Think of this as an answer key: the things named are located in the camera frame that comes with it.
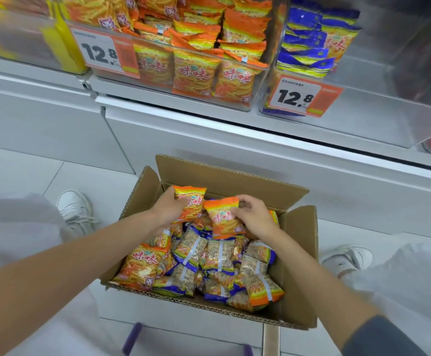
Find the number 12.8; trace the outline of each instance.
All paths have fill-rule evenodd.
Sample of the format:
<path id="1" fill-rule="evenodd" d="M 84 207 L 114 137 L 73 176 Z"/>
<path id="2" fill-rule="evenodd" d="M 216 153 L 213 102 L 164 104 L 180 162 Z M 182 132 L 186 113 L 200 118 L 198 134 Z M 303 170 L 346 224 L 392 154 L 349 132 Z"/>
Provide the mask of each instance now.
<path id="1" fill-rule="evenodd" d="M 298 101 L 301 98 L 301 94 L 299 92 L 293 91 L 288 93 L 287 89 L 281 89 L 279 91 L 281 93 L 281 96 L 278 99 L 278 102 L 287 103 L 288 105 L 294 105 L 296 106 L 297 103 L 295 101 Z M 286 99 L 286 95 L 290 95 L 291 99 Z M 314 96 L 313 95 L 306 95 L 303 99 L 303 102 L 311 102 L 313 101 Z"/>
<path id="2" fill-rule="evenodd" d="M 87 53 L 89 54 L 89 58 L 91 60 L 100 61 L 100 62 L 103 62 L 105 64 L 109 63 L 108 60 L 105 59 L 105 50 L 102 49 L 101 47 L 98 47 L 98 46 L 92 46 L 92 47 L 90 47 L 89 44 L 82 44 L 82 47 L 85 50 L 87 50 Z M 108 55 L 110 55 L 110 57 L 112 59 L 118 59 L 117 52 L 115 50 L 113 50 L 113 49 L 108 49 Z"/>

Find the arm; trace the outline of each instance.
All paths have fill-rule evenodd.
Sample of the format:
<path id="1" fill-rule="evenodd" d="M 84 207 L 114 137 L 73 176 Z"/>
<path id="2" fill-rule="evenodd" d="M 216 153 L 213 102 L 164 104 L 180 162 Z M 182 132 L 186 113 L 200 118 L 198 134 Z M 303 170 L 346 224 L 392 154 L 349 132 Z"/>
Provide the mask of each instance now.
<path id="1" fill-rule="evenodd" d="M 152 209 L 0 269 L 0 355 L 20 344 L 92 281 L 177 220 L 187 199 L 170 187 Z"/>
<path id="2" fill-rule="evenodd" d="M 247 207 L 234 208 L 233 214 L 278 254 L 335 345 L 342 350 L 355 331 L 380 311 L 345 286 L 277 227 L 263 201 L 248 195 L 238 197 Z"/>

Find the sleeve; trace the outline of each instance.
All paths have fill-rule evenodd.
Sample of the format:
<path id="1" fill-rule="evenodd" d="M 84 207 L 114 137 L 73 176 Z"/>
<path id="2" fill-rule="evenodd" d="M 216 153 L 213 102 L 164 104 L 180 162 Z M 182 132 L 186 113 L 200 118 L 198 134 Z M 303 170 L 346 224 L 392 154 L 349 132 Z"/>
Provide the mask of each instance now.
<path id="1" fill-rule="evenodd" d="M 351 336 L 343 356 L 427 356 L 400 329 L 383 316 L 375 316 Z"/>

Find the left arm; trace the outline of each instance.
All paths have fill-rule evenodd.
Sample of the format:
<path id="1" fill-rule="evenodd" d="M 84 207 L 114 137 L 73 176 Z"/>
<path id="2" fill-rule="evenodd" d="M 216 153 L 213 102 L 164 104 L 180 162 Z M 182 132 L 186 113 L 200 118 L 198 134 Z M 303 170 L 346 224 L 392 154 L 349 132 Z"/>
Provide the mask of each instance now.
<path id="1" fill-rule="evenodd" d="M 34 333 L 91 282 L 177 220 L 188 200 L 170 187 L 152 209 L 0 268 L 0 355 Z"/>

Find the orange price tag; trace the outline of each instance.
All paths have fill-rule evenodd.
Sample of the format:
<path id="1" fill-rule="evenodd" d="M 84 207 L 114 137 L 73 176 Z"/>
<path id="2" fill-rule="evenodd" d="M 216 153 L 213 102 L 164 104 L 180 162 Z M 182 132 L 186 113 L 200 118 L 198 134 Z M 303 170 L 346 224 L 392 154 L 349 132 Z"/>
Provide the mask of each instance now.
<path id="1" fill-rule="evenodd" d="M 321 117 L 344 89 L 282 74 L 273 88 L 269 107 Z"/>
<path id="2" fill-rule="evenodd" d="M 75 26 L 71 30 L 88 66 L 139 79 L 138 61 L 131 40 Z"/>

